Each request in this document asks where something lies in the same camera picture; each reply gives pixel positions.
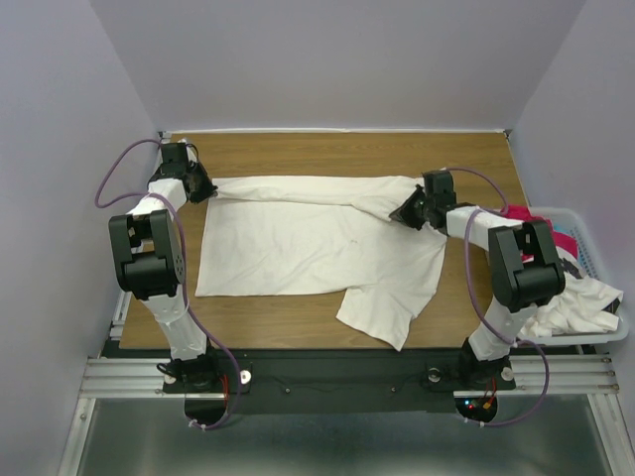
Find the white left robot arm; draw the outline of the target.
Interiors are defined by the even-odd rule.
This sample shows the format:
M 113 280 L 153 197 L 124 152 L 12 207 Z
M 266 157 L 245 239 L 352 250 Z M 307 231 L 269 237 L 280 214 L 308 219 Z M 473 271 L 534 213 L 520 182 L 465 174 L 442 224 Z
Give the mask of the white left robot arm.
M 342 293 L 338 321 L 401 350 L 434 296 L 445 238 L 400 214 L 423 184 L 408 177 L 211 179 L 184 141 L 164 144 L 137 205 L 108 223 L 120 288 L 170 345 L 172 391 L 226 389 L 223 346 L 190 297 Z

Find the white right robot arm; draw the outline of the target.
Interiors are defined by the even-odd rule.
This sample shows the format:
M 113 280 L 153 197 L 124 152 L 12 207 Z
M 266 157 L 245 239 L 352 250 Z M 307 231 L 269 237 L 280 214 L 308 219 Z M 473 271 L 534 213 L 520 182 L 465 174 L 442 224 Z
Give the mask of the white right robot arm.
M 467 288 L 474 291 L 469 251 L 487 253 L 492 301 L 475 309 L 479 325 L 462 344 L 456 375 L 468 387 L 498 378 L 509 353 L 536 308 L 564 291 L 566 279 L 549 223 L 519 221 L 480 206 L 457 201 L 448 170 L 423 174 L 418 207 L 425 222 L 451 238 L 463 240 Z

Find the white plastic laundry basket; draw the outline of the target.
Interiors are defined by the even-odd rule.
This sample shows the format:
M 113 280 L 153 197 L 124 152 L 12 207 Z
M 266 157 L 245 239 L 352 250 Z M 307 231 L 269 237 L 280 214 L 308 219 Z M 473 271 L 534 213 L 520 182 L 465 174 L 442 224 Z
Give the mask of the white plastic laundry basket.
M 567 236 L 573 239 L 572 245 L 558 245 L 558 247 L 571 253 L 580 266 L 593 278 L 608 284 L 607 272 L 604 266 L 600 263 L 599 254 L 596 250 L 595 244 L 590 237 L 587 227 L 583 220 L 575 212 L 566 208 L 553 208 L 553 207 L 537 207 L 531 206 L 527 209 L 530 215 L 543 217 L 550 221 L 552 225 L 557 223 L 558 225 L 565 227 L 571 236 Z M 621 305 L 617 308 L 616 315 L 619 317 L 619 325 L 616 331 L 608 333 L 597 334 L 569 334 L 569 335 L 557 335 L 553 337 L 545 338 L 528 338 L 536 343 L 556 346 L 556 345 L 592 345 L 592 344 L 606 344 L 609 342 L 615 342 L 623 340 L 627 337 L 629 332 L 629 325 L 626 318 L 623 316 L 624 306 Z

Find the white printed t shirt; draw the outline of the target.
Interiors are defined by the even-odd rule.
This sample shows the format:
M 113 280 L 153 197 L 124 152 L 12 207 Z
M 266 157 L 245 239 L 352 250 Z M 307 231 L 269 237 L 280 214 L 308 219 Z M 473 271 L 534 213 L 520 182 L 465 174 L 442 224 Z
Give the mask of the white printed t shirt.
M 624 292 L 591 277 L 571 253 L 560 247 L 557 251 L 565 273 L 565 289 L 539 306 L 520 334 L 545 338 L 616 331 L 619 325 L 616 312 Z

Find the electronics board with leds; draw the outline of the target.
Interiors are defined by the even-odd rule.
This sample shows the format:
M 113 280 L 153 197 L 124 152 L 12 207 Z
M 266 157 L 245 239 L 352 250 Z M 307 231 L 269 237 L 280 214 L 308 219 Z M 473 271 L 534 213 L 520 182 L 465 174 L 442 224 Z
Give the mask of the electronics board with leds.
M 468 417 L 494 416 L 498 409 L 496 394 L 484 394 L 480 397 L 457 397 L 454 401 L 457 410 Z

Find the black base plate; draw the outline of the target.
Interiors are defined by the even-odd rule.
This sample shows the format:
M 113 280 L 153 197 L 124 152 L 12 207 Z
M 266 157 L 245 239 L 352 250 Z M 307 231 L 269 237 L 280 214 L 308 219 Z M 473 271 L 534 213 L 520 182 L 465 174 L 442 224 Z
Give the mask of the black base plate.
M 182 402 L 188 417 L 353 414 L 423 411 L 452 414 L 454 399 L 514 389 L 511 365 L 486 382 L 465 386 L 453 350 L 247 351 L 236 375 L 225 357 L 184 370 L 165 358 L 100 358 L 82 389 L 106 399 Z

